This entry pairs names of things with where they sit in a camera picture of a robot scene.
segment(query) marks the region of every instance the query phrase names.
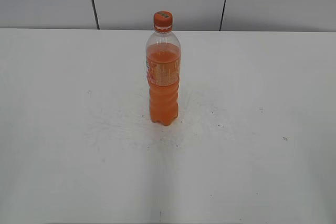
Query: orange soda bottle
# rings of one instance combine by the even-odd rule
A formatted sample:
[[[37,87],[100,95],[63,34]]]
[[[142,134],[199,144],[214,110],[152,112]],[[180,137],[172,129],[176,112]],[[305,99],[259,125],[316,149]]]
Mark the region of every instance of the orange soda bottle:
[[[177,90],[180,81],[181,45],[172,32],[173,15],[154,14],[155,32],[146,46],[150,115],[153,122],[170,125],[178,116]]]

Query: orange label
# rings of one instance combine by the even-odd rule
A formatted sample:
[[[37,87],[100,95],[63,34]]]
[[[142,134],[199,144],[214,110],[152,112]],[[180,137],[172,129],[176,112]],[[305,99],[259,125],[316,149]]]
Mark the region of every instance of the orange label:
[[[169,86],[178,82],[180,58],[169,63],[157,63],[147,58],[147,79],[157,86]]]

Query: white table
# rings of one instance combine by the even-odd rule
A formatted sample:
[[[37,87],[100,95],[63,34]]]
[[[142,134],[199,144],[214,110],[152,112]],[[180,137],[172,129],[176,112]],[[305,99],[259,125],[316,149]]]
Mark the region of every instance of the white table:
[[[0,223],[335,223],[336,34],[176,32],[168,127],[150,34],[0,29]]]

